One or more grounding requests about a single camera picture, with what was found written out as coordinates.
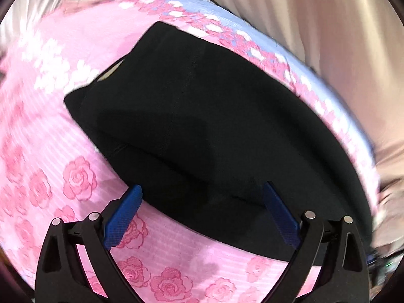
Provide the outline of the black pants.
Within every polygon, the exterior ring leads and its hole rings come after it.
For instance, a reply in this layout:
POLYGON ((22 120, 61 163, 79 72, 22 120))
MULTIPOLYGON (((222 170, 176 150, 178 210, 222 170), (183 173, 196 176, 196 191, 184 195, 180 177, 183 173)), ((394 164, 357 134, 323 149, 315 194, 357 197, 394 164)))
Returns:
POLYGON ((299 211, 350 215, 365 248, 372 217, 336 136, 294 93, 227 48, 155 23, 110 67, 66 95, 72 119, 130 187, 173 220, 279 260, 264 204, 270 181, 299 211))

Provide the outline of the pink rose bed quilt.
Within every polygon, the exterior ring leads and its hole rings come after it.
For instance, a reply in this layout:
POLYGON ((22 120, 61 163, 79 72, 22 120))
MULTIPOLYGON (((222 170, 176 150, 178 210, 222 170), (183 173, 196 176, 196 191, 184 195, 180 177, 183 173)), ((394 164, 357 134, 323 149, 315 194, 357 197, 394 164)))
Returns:
MULTIPOLYGON (((115 0, 54 12, 1 63, 1 248, 32 287, 50 222, 85 218, 126 185, 75 124, 64 96, 127 54, 158 20, 230 48, 279 80, 337 135, 377 210, 379 177, 346 107, 298 59, 208 0, 115 0)), ((239 250, 143 204, 112 256, 146 302, 257 302, 286 267, 273 253, 239 250)))

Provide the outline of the shiny white satin sheet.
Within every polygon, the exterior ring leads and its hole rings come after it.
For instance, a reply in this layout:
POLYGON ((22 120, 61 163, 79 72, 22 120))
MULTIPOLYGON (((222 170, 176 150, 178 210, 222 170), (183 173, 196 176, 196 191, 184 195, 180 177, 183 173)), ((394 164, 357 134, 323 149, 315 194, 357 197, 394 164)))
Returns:
POLYGON ((1 55, 5 55, 10 43, 60 3, 61 0, 1 0, 1 55))

